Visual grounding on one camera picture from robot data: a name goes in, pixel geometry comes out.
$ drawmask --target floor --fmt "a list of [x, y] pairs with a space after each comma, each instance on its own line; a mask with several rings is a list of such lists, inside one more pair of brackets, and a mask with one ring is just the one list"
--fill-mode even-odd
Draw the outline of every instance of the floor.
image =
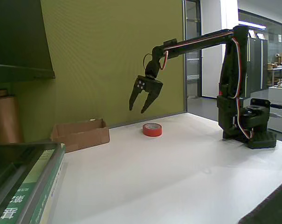
[[[268, 99], [268, 90], [262, 90], [251, 94], [251, 98]], [[244, 106], [250, 105], [250, 98], [244, 100]], [[187, 110], [189, 113], [218, 121], [218, 108], [216, 106], [216, 99], [213, 98], [196, 98], [189, 97], [187, 100]], [[276, 132], [277, 139], [282, 141], [282, 133]]]

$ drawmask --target glass door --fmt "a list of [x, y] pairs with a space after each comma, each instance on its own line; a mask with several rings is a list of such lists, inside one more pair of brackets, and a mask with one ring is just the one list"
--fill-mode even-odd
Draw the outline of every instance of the glass door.
[[[199, 0], [185, 0], [185, 39], [192, 39], [201, 35], [201, 15]], [[202, 95], [201, 50], [187, 53], [186, 65], [186, 97], [196, 98]]]

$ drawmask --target cable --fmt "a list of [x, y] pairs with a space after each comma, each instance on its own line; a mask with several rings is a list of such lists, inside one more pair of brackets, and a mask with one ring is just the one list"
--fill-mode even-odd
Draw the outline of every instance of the cable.
[[146, 68], [145, 68], [145, 64], [144, 64], [144, 63], [145, 63], [145, 58], [146, 58], [148, 55], [151, 55], [151, 56], [152, 56], [152, 54], [150, 54], [150, 53], [148, 53], [148, 54], [146, 54], [146, 55], [144, 56], [144, 58], [143, 58], [143, 67], [144, 67], [144, 69], [146, 69]]
[[240, 93], [240, 86], [241, 86], [241, 54], [240, 54], [240, 46], [238, 41], [235, 39], [235, 37], [232, 38], [232, 41], [235, 43], [236, 45], [236, 49], [237, 49], [237, 55], [238, 55], [238, 84], [237, 84], [237, 90], [236, 90], [236, 94], [234, 97], [232, 97], [232, 99], [235, 99], [236, 97], [239, 96]]
[[169, 56], [169, 51], [166, 50], [166, 51], [165, 51], [165, 59], [164, 59], [163, 66], [161, 67], [160, 64], [159, 64], [159, 67], [160, 67], [161, 70], [164, 70], [164, 69], [165, 69], [165, 65], [167, 64], [168, 56]]
[[240, 86], [241, 86], [241, 53], [240, 53], [240, 46], [238, 41], [233, 37], [232, 41], [235, 43], [236, 45], [236, 49], [237, 49], [237, 56], [238, 56], [238, 84], [237, 84], [237, 90], [236, 90], [236, 94], [234, 97], [232, 97], [232, 99], [236, 99], [236, 104], [237, 104], [237, 124], [239, 129], [241, 130], [241, 132], [244, 134], [244, 136], [247, 139], [251, 139], [254, 135], [253, 131], [250, 131], [250, 135], [248, 135], [248, 133], [243, 129], [243, 127], [240, 124], [240, 116], [241, 116], [241, 112], [240, 112], [240, 99], [239, 99], [239, 94], [240, 94]]
[[279, 114], [277, 114], [277, 113], [270, 113], [269, 115], [270, 115], [270, 117], [272, 117], [272, 118], [281, 118], [281, 119], [282, 119], [282, 116], [279, 115]]
[[238, 127], [240, 128], [241, 132], [245, 135], [245, 137], [247, 139], [251, 139], [253, 137], [254, 133], [252, 131], [250, 131], [250, 135], [248, 135], [248, 133], [240, 125], [240, 100], [239, 100], [239, 97], [236, 98], [236, 102], [237, 102], [237, 124], [238, 124]]
[[281, 104], [270, 104], [270, 107], [276, 108], [276, 109], [282, 109], [282, 105]]
[[234, 31], [229, 31], [229, 32], [227, 32], [227, 33], [217, 34], [217, 35], [214, 35], [214, 36], [209, 36], [209, 37], [205, 37], [205, 38], [200, 38], [199, 40], [189, 41], [189, 42], [186, 42], [186, 43], [183, 43], [183, 44], [179, 44], [179, 45], [174, 45], [174, 46], [166, 47], [166, 48], [164, 48], [164, 50], [169, 50], [169, 49], [173, 49], [173, 48], [184, 47], [184, 46], [187, 46], [187, 45], [190, 45], [190, 44], [200, 43], [200, 42], [203, 42], [203, 41], [212, 40], [212, 39], [214, 39], [214, 38], [218, 38], [218, 37], [222, 37], [222, 36], [228, 36], [228, 35], [230, 35], [230, 34], [234, 34]]

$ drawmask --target white pillar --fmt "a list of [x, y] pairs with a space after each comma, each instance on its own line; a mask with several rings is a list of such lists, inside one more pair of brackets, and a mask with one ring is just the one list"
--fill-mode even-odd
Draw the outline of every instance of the white pillar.
[[[201, 0], [202, 35], [238, 25], [237, 0]], [[202, 50], [202, 96], [215, 98], [219, 92], [225, 45]]]

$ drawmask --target open cardboard box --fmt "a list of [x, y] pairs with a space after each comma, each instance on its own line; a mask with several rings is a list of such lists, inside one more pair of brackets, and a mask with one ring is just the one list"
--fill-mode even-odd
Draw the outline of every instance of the open cardboard box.
[[66, 153], [110, 141], [109, 129], [103, 119], [79, 123], [56, 124], [51, 133], [51, 140], [63, 142]]

